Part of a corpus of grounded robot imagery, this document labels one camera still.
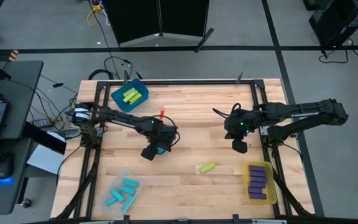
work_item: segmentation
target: wooden tabletop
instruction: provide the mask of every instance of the wooden tabletop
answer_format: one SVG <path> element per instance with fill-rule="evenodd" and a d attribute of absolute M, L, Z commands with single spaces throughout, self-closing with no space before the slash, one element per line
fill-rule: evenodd
<path fill-rule="evenodd" d="M 264 82 L 268 101 L 285 103 L 280 80 L 265 79 Z M 82 81 L 78 102 L 92 102 L 95 88 L 96 81 Z M 232 214 L 239 214 L 240 218 L 273 218 L 271 205 L 251 204 L 244 195 L 245 163 L 264 160 L 259 132 L 245 138 L 248 152 L 240 154 L 231 149 L 231 140 L 224 139 L 224 120 L 212 111 L 216 108 L 229 113 L 234 103 L 241 103 L 243 109 L 252 109 L 249 85 L 148 85 L 147 88 L 149 99 L 131 114 L 151 116 L 164 110 L 178 126 L 181 139 L 172 152 L 148 161 L 140 156 L 148 145 L 144 136 L 130 128 L 107 124 L 109 130 L 103 136 L 92 219 L 113 219 L 99 206 L 99 198 L 120 170 L 131 172 L 144 183 L 127 212 L 131 220 L 229 219 Z M 117 109 L 111 98 L 109 107 Z M 79 138 L 70 140 L 65 155 L 72 153 L 79 142 Z M 293 138 L 285 143 L 298 148 Z M 302 206 L 314 212 L 299 154 L 285 146 L 279 150 L 288 188 Z M 84 149 L 79 149 L 62 166 L 51 217 L 62 212 L 77 191 L 83 157 Z M 199 168 L 210 162 L 217 166 L 200 174 Z M 276 191 L 280 211 L 285 213 L 280 189 Z M 85 215 L 87 198 L 88 192 L 85 192 L 81 215 Z"/>

